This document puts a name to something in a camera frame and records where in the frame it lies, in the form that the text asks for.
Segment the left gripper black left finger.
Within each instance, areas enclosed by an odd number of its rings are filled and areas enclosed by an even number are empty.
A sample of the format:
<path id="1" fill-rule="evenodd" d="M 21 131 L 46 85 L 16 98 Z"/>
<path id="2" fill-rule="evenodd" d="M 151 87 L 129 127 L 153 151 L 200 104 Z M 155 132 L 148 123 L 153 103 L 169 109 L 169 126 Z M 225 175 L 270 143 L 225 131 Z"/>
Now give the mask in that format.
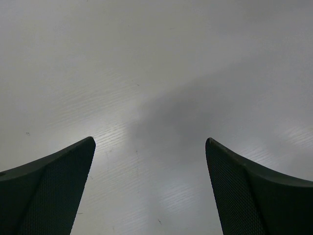
<path id="1" fill-rule="evenodd" d="M 95 152 L 87 137 L 0 173 L 2 235 L 71 233 Z"/>

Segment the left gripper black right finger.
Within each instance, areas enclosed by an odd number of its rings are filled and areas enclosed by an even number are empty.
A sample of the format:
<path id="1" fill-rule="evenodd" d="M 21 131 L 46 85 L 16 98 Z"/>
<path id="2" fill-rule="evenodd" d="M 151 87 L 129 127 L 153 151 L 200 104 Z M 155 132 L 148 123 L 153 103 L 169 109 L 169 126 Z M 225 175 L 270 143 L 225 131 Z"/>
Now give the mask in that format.
<path id="1" fill-rule="evenodd" d="M 205 144 L 224 235 L 311 235 L 313 183 L 236 154 L 212 138 Z"/>

